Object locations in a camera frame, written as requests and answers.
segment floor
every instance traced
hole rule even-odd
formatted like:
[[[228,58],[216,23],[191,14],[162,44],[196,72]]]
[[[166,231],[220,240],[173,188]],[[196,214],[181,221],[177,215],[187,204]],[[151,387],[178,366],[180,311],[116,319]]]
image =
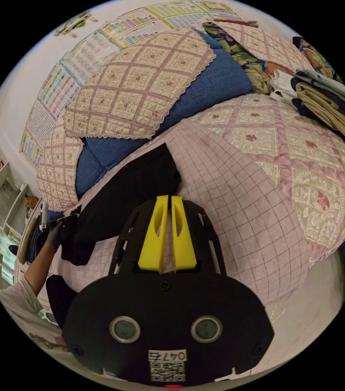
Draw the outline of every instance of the floor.
[[[247,384],[276,370],[309,346],[333,321],[342,306],[344,290],[343,264],[339,253],[335,253],[310,269],[304,285],[293,297],[266,308],[275,336],[255,368],[231,376],[230,381],[185,387],[185,390],[224,391]],[[136,383],[108,379],[101,379],[101,382],[119,390],[138,390]],[[160,388],[142,386],[143,391],[157,389]]]

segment educational poster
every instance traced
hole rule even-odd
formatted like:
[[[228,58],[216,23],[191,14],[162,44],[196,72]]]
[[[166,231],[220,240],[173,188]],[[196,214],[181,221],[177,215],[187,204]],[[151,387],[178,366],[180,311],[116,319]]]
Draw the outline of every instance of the educational poster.
[[[171,28],[148,9],[139,8],[107,23],[100,30],[121,48],[127,48]]]
[[[70,73],[56,65],[43,83],[38,99],[56,120],[79,89],[80,85]]]
[[[118,46],[126,48],[169,29],[194,27],[203,31],[202,24],[215,18],[242,19],[222,3],[182,0],[130,11],[100,30]]]
[[[42,158],[42,148],[27,128],[23,132],[20,153],[34,166],[34,168],[38,168]]]
[[[84,18],[92,20],[85,12],[66,23],[57,35],[79,27]],[[65,54],[46,78],[31,109],[20,153],[38,167],[42,149],[60,113],[86,80],[123,48],[174,28],[194,27],[203,31],[202,23],[216,18],[242,19],[219,2],[182,0],[135,9],[105,23]]]
[[[68,52],[60,60],[60,64],[72,74],[79,85],[83,86],[102,64],[121,50],[101,31],[95,31]]]
[[[232,8],[226,4],[214,1],[193,1],[197,6],[205,10],[214,19],[242,20]]]
[[[40,100],[37,99],[30,111],[26,128],[42,148],[45,146],[54,124],[55,119],[49,114],[47,108],[43,106]]]

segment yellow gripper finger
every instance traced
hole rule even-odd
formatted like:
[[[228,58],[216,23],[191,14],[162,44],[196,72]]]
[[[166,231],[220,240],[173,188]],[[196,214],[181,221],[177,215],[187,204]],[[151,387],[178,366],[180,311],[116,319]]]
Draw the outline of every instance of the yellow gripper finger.
[[[172,211],[172,250],[174,270],[194,269],[197,265],[189,225],[186,219],[182,197],[171,197]]]
[[[167,214],[168,195],[157,197],[138,262],[141,270],[163,271]]]

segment white wall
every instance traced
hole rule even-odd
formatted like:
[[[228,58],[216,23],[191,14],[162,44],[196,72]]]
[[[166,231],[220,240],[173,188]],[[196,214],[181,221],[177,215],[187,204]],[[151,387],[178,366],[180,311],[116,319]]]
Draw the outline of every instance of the white wall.
[[[134,8],[167,2],[168,0],[119,0],[93,9],[98,22],[87,21],[85,27],[76,29],[77,38],[68,35],[55,37],[54,32],[39,42],[14,68],[0,89],[0,147],[6,161],[37,192],[36,171],[19,153],[20,140],[28,115],[47,75],[58,60],[79,41],[108,20]],[[291,40],[297,35],[273,17],[252,7],[231,0],[218,0],[235,9],[244,20],[256,20],[260,27]]]

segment person's arm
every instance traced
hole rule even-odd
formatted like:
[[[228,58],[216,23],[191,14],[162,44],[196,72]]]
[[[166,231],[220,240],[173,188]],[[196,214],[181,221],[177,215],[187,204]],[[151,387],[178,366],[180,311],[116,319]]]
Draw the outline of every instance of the person's arm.
[[[46,243],[24,274],[24,278],[29,283],[35,296],[39,295],[45,284],[54,254],[61,244],[62,229],[62,223],[59,223],[50,230]]]

